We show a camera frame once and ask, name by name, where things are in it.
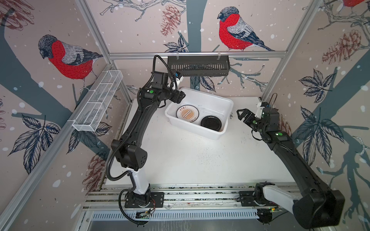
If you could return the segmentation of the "white plate orange sunburst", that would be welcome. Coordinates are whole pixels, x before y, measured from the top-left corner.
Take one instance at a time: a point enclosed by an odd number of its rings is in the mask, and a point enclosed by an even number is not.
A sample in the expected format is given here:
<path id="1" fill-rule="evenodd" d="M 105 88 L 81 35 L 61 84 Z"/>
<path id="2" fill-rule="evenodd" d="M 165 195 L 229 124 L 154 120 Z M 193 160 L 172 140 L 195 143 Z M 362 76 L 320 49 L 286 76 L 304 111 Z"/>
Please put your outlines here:
<path id="1" fill-rule="evenodd" d="M 177 109 L 176 116 L 181 120 L 192 123 L 199 118 L 199 110 L 192 105 L 183 105 Z"/>

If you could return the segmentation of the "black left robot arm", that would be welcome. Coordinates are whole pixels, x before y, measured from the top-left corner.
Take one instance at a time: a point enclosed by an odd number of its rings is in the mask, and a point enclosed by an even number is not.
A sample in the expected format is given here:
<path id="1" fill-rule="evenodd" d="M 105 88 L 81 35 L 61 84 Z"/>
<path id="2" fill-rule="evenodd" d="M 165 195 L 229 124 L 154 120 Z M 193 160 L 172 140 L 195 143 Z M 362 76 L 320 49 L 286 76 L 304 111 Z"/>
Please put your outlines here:
<path id="1" fill-rule="evenodd" d="M 123 216 L 137 226 L 145 226 L 147 221 L 134 220 L 129 217 L 122 206 L 122 198 L 130 196 L 134 204 L 146 207 L 155 204 L 151 198 L 150 184 L 140 172 L 147 161 L 147 151 L 142 149 L 142 140 L 147 126 L 157 109 L 162 108 L 161 103 L 170 100 L 181 103 L 185 93 L 178 90 L 183 79 L 179 71 L 173 71 L 169 67 L 167 72 L 155 70 L 156 61 L 153 61 L 151 77 L 148 82 L 138 90 L 136 95 L 137 110 L 127 130 L 118 140 L 111 143 L 112 153 L 106 161 L 106 177 L 110 181 L 118 181 L 129 176 L 132 187 L 123 189 L 118 197 L 118 205 Z"/>

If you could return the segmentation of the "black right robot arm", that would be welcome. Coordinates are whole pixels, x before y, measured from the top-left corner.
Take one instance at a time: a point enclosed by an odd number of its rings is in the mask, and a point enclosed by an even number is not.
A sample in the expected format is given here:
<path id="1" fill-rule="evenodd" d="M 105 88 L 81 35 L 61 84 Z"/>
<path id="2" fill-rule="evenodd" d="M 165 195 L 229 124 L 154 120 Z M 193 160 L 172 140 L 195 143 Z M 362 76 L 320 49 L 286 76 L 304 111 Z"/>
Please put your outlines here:
<path id="1" fill-rule="evenodd" d="M 345 205 L 339 190 L 332 190 L 296 150 L 292 138 L 279 128 L 277 109 L 264 108 L 259 116 L 249 109 L 237 110 L 238 119 L 261 135 L 271 151 L 283 162 L 294 178 L 301 195 L 295 196 L 273 183 L 258 183 L 254 190 L 256 204 L 274 203 L 292 213 L 301 227 L 314 229 L 337 226 Z"/>

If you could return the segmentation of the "black glossy plate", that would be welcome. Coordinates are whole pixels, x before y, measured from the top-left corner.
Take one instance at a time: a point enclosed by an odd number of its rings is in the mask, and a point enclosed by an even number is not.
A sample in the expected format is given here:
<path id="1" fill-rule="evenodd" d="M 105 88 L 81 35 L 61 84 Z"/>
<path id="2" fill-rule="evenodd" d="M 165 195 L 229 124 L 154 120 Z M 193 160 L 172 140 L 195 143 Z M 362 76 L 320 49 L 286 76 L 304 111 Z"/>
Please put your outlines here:
<path id="1" fill-rule="evenodd" d="M 205 116 L 201 120 L 200 125 L 204 128 L 209 129 L 209 130 L 219 132 L 221 130 L 221 127 L 222 127 L 222 122 L 216 116 Z"/>

